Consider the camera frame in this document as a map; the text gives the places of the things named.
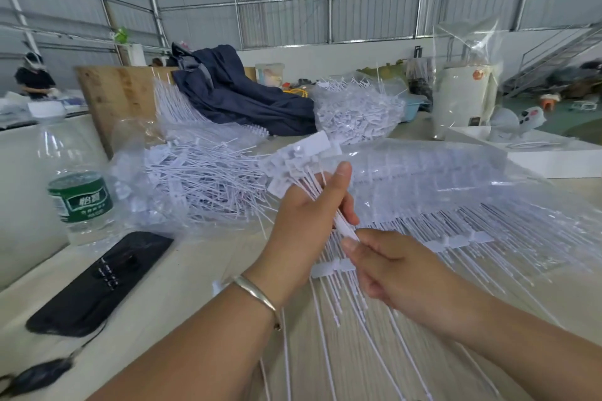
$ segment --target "fingernail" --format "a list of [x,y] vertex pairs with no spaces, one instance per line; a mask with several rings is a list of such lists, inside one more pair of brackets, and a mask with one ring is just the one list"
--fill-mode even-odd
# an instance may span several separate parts
[[359,241],[352,240],[351,238],[343,238],[341,240],[341,246],[345,253],[352,253],[353,251],[355,251],[358,244]]
[[351,168],[351,164],[349,162],[341,162],[338,167],[336,167],[335,175],[345,175],[349,172]]

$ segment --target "black smartphone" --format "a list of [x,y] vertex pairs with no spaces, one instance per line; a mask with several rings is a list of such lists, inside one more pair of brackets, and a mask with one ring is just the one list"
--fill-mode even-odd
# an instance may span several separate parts
[[125,235],[27,320],[32,333],[83,337],[114,309],[173,243],[147,231]]

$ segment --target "person's left hand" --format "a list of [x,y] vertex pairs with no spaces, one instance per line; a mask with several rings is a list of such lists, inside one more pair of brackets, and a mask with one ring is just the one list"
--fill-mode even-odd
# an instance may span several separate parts
[[276,307],[282,307],[307,281],[330,236],[336,211],[340,209],[350,224],[359,224],[347,192],[350,180],[351,164],[341,162],[334,175],[326,176],[326,187],[317,200],[296,185],[286,192],[266,248],[245,272]]

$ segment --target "black shirt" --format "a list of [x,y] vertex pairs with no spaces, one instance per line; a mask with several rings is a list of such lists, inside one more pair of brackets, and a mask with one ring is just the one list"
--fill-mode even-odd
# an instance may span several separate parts
[[[17,73],[14,74],[14,78],[19,85],[32,87],[33,89],[50,89],[51,87],[56,86],[52,77],[45,70],[33,72],[28,68],[21,67],[17,70]],[[41,97],[41,94],[38,93],[30,93],[30,95],[37,98]]]

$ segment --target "garment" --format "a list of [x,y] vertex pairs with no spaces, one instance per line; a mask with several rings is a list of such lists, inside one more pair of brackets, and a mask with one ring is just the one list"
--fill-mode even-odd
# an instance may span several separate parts
[[[45,70],[34,72],[28,68],[21,67],[14,74],[14,78],[17,80],[17,84],[32,87],[33,89],[50,89],[56,86],[50,74]],[[33,98],[41,98],[43,96],[40,93],[30,93],[29,95]]]
[[178,63],[185,64],[185,70],[172,73],[175,83],[211,121],[253,123],[279,136],[316,132],[314,102],[250,80],[230,45],[190,53],[173,44],[172,54]]

